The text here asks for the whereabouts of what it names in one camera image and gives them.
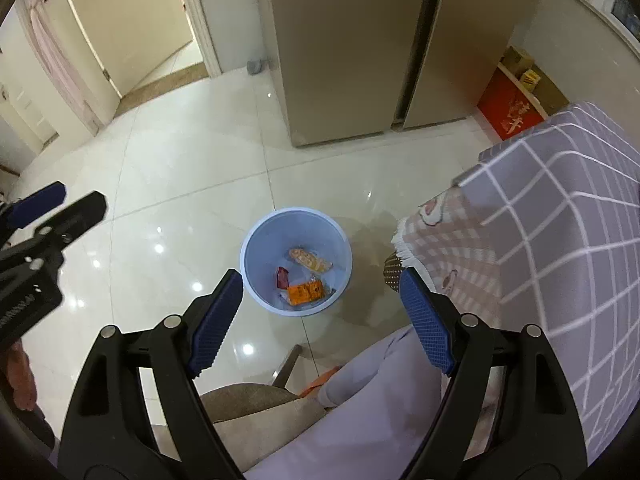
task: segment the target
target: blue trash can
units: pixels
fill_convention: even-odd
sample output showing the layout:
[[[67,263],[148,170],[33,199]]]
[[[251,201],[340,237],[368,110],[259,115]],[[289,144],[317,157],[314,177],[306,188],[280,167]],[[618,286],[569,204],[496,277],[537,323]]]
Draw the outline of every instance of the blue trash can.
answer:
[[[289,283],[311,280],[313,272],[289,257],[289,250],[302,248],[333,267],[318,274],[325,288],[334,293],[312,303],[291,306],[276,288],[278,267],[289,271]],[[244,287],[261,306],[282,316],[311,316],[326,309],[340,295],[351,277],[351,247],[341,227],[315,209],[289,207],[279,209],[260,220],[244,239],[240,253],[240,272]]]

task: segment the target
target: person's leg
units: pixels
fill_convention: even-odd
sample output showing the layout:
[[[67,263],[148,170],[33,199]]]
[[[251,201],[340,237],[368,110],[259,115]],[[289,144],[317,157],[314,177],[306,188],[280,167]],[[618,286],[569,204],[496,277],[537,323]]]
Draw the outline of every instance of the person's leg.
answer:
[[[318,402],[326,408],[339,406],[351,399],[378,373],[385,358],[393,352],[412,326],[405,326],[354,357],[329,379],[318,392]]]
[[[412,329],[375,355],[385,357],[366,386],[244,477],[400,478],[438,411],[442,374],[430,364]],[[366,363],[371,371],[371,362]]]

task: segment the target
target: screw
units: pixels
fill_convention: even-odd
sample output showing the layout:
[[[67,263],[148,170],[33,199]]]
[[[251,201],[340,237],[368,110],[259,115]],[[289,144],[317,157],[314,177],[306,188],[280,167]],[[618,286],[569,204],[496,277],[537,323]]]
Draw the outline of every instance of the screw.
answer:
[[[29,264],[29,268],[31,270],[40,270],[44,265],[44,260],[42,258],[36,258]]]
[[[164,326],[167,328],[175,328],[180,325],[181,321],[182,318],[180,316],[176,316],[175,314],[173,314],[172,316],[165,317],[162,324],[164,324]]]
[[[102,330],[100,330],[100,335],[105,339],[110,338],[115,333],[116,333],[116,327],[114,327],[113,325],[107,325]]]
[[[527,334],[531,337],[540,337],[542,335],[542,330],[538,325],[527,325]]]
[[[463,314],[460,321],[462,321],[462,324],[464,326],[468,326],[468,327],[478,326],[478,318],[473,314]]]

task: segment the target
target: red box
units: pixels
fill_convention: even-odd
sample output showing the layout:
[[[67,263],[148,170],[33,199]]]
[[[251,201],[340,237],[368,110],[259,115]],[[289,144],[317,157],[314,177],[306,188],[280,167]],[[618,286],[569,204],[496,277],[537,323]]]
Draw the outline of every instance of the red box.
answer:
[[[548,117],[537,99],[501,64],[484,90],[478,108],[502,140]]]

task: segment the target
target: refrigerator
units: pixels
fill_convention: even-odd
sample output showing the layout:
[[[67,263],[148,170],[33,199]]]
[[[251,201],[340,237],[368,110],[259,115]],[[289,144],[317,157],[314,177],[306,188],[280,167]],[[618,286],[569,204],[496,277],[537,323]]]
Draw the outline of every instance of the refrigerator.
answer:
[[[294,146],[473,113],[524,0],[258,0]]]

